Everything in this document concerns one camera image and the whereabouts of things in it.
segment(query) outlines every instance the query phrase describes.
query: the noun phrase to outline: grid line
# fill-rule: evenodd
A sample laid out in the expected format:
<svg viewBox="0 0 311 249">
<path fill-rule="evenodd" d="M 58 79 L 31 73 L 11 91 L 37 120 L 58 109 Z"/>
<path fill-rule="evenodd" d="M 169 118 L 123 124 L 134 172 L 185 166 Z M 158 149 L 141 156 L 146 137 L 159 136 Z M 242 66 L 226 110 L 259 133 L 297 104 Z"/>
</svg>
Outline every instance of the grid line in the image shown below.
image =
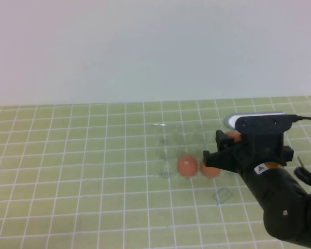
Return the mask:
<svg viewBox="0 0 311 249">
<path fill-rule="evenodd" d="M 62 162 L 61 162 L 61 164 L 63 164 L 64 158 L 65 158 L 65 155 L 66 155 L 66 154 L 65 154 L 65 151 L 66 151 L 66 149 L 67 149 L 69 128 L 70 128 L 70 125 L 71 125 L 71 123 L 72 123 L 73 107 L 74 107 L 74 105 L 72 105 L 71 110 L 70 110 L 70 118 L 69 118 L 68 132 L 67 132 L 66 142 L 65 142 L 65 145 L 64 145 L 64 153 L 63 153 L 63 157 L 62 157 Z M 61 179 L 61 174 L 62 174 L 62 168 L 60 168 L 60 172 L 59 172 L 59 181 L 60 181 L 60 179 Z M 56 200 L 58 199 L 59 187 L 60 187 L 60 183 L 58 183 L 58 185 L 57 185 L 57 187 L 56 187 L 55 199 L 54 199 L 53 210 L 52 210 L 52 216 L 51 216 L 51 222 L 50 222 L 50 227 L 49 227 L 48 236 L 47 236 L 47 240 L 46 240 L 46 248 L 48 248 L 48 243 L 49 243 L 50 234 L 51 234 L 51 230 L 52 230 L 52 224 L 53 224 L 53 218 L 54 218 Z"/>
</svg>

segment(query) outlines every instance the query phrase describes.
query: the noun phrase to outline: table surface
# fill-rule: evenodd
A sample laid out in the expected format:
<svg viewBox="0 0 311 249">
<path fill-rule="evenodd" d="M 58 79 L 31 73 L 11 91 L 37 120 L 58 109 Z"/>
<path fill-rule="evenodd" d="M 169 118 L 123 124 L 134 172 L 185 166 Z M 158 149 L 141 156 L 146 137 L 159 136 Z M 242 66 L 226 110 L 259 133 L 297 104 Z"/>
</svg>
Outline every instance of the table surface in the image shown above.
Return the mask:
<svg viewBox="0 0 311 249">
<path fill-rule="evenodd" d="M 299 248 L 266 233 L 239 176 L 186 179 L 171 166 L 189 132 L 198 154 L 215 149 L 224 116 L 269 110 L 311 116 L 311 96 L 0 107 L 0 249 Z M 181 128 L 184 142 L 171 140 Z M 285 143 L 311 171 L 311 122 Z"/>
</svg>

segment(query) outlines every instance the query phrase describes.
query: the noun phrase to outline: plastic piece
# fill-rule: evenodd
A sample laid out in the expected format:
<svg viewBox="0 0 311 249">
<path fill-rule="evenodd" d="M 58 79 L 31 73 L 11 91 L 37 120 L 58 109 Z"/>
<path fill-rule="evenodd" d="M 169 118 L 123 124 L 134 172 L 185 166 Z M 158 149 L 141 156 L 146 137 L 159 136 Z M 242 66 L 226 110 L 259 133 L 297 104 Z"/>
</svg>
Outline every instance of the plastic piece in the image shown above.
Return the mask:
<svg viewBox="0 0 311 249">
<path fill-rule="evenodd" d="M 198 172 L 194 177 L 204 177 L 200 167 L 203 159 L 203 151 L 217 151 L 215 143 L 216 129 L 223 126 L 202 125 L 200 122 L 176 122 L 153 124 L 153 135 L 147 137 L 149 141 L 147 155 L 151 159 L 152 168 L 148 168 L 149 175 L 163 178 L 188 177 L 178 171 L 178 160 L 183 155 L 195 158 L 198 164 Z M 235 176 L 227 171 L 221 171 L 218 175 Z"/>
</svg>

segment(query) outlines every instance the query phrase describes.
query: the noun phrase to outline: warning label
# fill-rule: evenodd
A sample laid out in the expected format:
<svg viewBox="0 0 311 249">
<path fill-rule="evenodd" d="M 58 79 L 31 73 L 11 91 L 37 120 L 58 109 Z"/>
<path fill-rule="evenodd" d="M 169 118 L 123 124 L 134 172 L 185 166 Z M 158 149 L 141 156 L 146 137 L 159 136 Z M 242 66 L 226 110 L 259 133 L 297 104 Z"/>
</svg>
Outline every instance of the warning label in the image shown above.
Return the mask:
<svg viewBox="0 0 311 249">
<path fill-rule="evenodd" d="M 255 172 L 260 175 L 261 173 L 263 173 L 264 171 L 268 170 L 268 167 L 263 163 L 261 165 L 258 165 L 257 167 L 255 167 Z"/>
</svg>

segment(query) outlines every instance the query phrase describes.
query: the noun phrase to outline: white wall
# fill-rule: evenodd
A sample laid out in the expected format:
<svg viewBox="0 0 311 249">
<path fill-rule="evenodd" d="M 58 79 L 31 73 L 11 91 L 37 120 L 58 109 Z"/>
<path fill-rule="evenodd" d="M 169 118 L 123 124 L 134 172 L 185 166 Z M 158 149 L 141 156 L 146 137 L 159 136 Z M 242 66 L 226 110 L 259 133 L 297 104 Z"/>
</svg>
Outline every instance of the white wall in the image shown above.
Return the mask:
<svg viewBox="0 0 311 249">
<path fill-rule="evenodd" d="M 311 0 L 0 0 L 0 105 L 311 94 Z"/>
</svg>

